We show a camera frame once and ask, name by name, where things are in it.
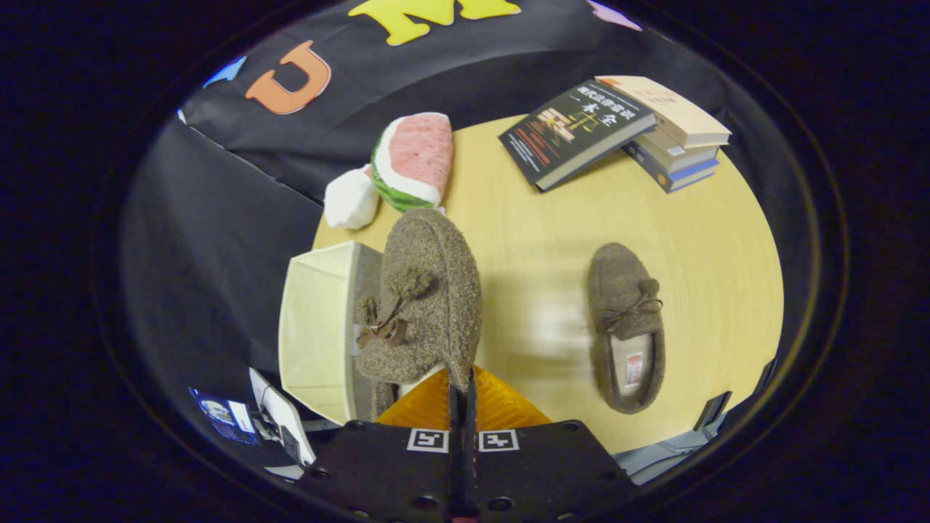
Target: slipper pom-pom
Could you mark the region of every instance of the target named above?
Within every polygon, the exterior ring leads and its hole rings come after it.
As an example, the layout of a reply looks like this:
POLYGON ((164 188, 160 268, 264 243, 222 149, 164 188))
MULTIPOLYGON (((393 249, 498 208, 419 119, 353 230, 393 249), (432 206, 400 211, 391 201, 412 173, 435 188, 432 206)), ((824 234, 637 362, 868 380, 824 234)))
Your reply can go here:
POLYGON ((378 304, 371 296, 359 298, 355 304, 355 317, 362 325, 375 325, 378 322, 378 304))
POLYGON ((658 294, 658 280, 655 278, 648 278, 639 283, 640 292, 647 296, 655 296, 658 294))
POLYGON ((422 296, 432 284, 432 275, 418 267, 406 265, 388 278, 388 288, 404 300, 422 296))

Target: black book cover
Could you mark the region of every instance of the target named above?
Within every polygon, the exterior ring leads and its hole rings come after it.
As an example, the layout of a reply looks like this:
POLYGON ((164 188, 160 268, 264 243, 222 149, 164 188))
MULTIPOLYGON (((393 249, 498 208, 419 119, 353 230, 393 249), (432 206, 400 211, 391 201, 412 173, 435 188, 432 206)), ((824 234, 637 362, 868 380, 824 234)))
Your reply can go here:
POLYGON ((605 150, 602 142, 651 115, 638 101, 588 80, 546 102, 498 138, 526 180, 545 190, 622 145, 605 150))

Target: watermelon slice pillow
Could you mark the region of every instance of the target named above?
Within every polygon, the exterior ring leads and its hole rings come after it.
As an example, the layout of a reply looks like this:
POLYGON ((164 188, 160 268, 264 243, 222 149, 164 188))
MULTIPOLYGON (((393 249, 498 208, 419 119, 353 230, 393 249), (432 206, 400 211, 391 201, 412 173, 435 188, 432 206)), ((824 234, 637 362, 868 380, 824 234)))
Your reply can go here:
POLYGON ((391 122, 371 154, 371 179, 381 197, 401 212, 436 208, 452 168, 452 126, 441 113, 418 113, 391 122))

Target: stack of books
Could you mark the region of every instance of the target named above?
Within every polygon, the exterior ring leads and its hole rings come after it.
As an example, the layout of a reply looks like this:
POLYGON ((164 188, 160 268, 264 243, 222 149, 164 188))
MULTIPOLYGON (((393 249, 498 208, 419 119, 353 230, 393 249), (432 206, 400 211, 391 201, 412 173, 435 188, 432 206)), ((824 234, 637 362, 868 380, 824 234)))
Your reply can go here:
POLYGON ((713 174, 730 131, 644 76, 595 76, 498 137, 526 181, 557 187, 617 148, 672 193, 713 174))
POLYGON ((713 174, 730 131, 693 102, 644 76, 595 76, 656 115, 656 127, 621 146, 666 193, 713 174))

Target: table top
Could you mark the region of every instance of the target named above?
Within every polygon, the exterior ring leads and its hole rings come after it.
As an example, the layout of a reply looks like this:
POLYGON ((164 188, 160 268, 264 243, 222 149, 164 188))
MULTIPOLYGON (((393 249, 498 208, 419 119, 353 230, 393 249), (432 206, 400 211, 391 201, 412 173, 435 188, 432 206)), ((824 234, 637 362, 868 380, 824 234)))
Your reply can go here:
MULTIPOLYGON (((481 274, 484 315, 475 363, 554 421, 578 419, 611 453, 694 428, 706 402, 749 396, 775 356, 783 291, 765 216, 723 152, 715 174, 665 194, 616 151, 546 194, 520 174, 498 135, 522 115, 453 134, 446 215, 481 274), (665 380, 634 415, 607 406, 595 386, 586 276, 604 243, 631 248, 661 284, 665 380)), ((313 248, 354 240, 383 251, 400 213, 381 202, 365 228, 320 220, 313 248)))

